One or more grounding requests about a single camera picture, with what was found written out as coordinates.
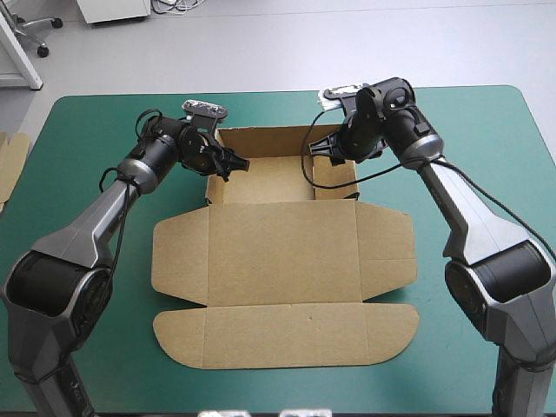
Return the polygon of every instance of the green table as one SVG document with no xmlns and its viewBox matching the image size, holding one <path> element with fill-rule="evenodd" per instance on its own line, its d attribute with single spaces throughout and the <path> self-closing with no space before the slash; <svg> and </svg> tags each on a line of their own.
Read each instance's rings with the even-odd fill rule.
<svg viewBox="0 0 556 417">
<path fill-rule="evenodd" d="M 228 107 L 225 126 L 308 124 L 313 91 L 149 96 L 70 96 L 59 100 L 0 217 L 0 276 L 34 240 L 64 226 L 98 193 L 104 168 L 135 143 L 136 116 L 158 107 L 182 114 L 185 99 Z M 522 214 L 556 245 L 556 169 L 520 92 L 508 86 L 418 89 L 448 158 Z M 322 122 L 339 122 L 336 112 Z M 395 163 L 391 152 L 358 167 L 368 175 Z M 85 348 L 74 356 L 101 412 L 185 412 L 330 407 L 352 413 L 487 413 L 497 348 L 485 343 L 451 299 L 441 257 L 448 228 L 420 178 L 407 170 L 361 185 L 361 199 L 414 219 L 419 279 L 375 301 L 412 303 L 419 331 L 407 350 L 371 367 L 207 371 L 173 362 L 157 345 L 152 320 L 188 303 L 150 286 L 153 227 L 203 205 L 205 179 L 175 168 L 128 218 L 116 287 Z M 0 309 L 0 410 L 32 410 L 7 360 Z M 546 411 L 556 411 L 556 384 Z"/>
</svg>

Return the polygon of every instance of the white cable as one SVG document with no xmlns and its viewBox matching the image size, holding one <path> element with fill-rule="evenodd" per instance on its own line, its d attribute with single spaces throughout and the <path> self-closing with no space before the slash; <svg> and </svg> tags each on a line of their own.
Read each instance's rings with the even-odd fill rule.
<svg viewBox="0 0 556 417">
<path fill-rule="evenodd" d="M 206 0 L 196 0 L 193 2 L 193 4 L 188 4 L 187 0 L 176 0 L 175 5 L 171 6 L 170 9 L 164 9 L 162 7 L 162 4 L 164 3 L 161 0 L 156 0 L 158 7 L 156 8 L 156 11 L 159 13 L 167 13 L 170 15 L 184 15 L 185 13 L 187 13 L 189 10 L 192 10 L 196 7 L 199 7 L 201 4 L 205 3 Z"/>
</svg>

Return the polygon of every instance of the flattened cardboard box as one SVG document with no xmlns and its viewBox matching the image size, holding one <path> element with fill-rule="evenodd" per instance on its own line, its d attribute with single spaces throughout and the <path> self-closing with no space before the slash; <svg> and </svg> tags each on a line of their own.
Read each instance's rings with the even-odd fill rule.
<svg viewBox="0 0 556 417">
<path fill-rule="evenodd" d="M 5 132 L 0 132 L 0 213 L 21 175 L 29 146 L 30 139 L 23 133 L 9 140 Z"/>
<path fill-rule="evenodd" d="M 415 280 L 410 217 L 343 199 L 357 186 L 315 192 L 300 170 L 306 128 L 220 130 L 250 159 L 249 172 L 210 177 L 211 205 L 156 225 L 153 287 L 207 306 L 155 318 L 157 340 L 181 364 L 366 365 L 413 339 L 414 307 L 362 303 Z M 311 140 L 335 127 L 318 129 Z M 319 157 L 308 166 L 317 182 L 355 179 L 350 163 Z"/>
</svg>

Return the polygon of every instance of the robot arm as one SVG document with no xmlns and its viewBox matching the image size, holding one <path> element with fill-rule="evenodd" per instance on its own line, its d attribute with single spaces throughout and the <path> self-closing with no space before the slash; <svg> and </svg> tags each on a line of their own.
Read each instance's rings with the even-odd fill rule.
<svg viewBox="0 0 556 417">
<path fill-rule="evenodd" d="M 2 288 L 8 310 L 9 357 L 41 417 L 95 414 L 71 359 L 108 304 L 115 260 L 109 241 L 141 195 L 153 192 L 176 162 L 225 181 L 248 161 L 214 138 L 228 111 L 187 101 L 186 121 L 157 112 L 120 163 L 114 183 L 69 226 L 39 239 Z"/>
<path fill-rule="evenodd" d="M 311 144 L 333 163 L 362 162 L 389 146 L 417 171 L 450 227 L 446 283 L 467 318 L 500 347 L 493 413 L 543 415 L 556 357 L 556 268 L 526 229 L 495 215 L 446 162 L 444 142 L 400 78 L 320 94 L 325 109 L 343 108 L 338 132 Z"/>
</svg>

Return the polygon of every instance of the chair caster wheel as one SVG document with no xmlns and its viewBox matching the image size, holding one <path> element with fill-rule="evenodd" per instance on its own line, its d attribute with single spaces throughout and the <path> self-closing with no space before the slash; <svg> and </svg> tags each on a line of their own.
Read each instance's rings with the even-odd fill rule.
<svg viewBox="0 0 556 417">
<path fill-rule="evenodd" d="M 52 24 L 54 29 L 60 29 L 63 26 L 62 19 L 59 18 L 54 19 L 50 24 Z"/>
<path fill-rule="evenodd" d="M 36 49 L 36 53 L 37 53 L 41 58 L 46 58 L 46 57 L 49 55 L 50 51 L 49 51 L 49 49 L 48 49 L 46 46 L 39 46 L 39 47 Z"/>
</svg>

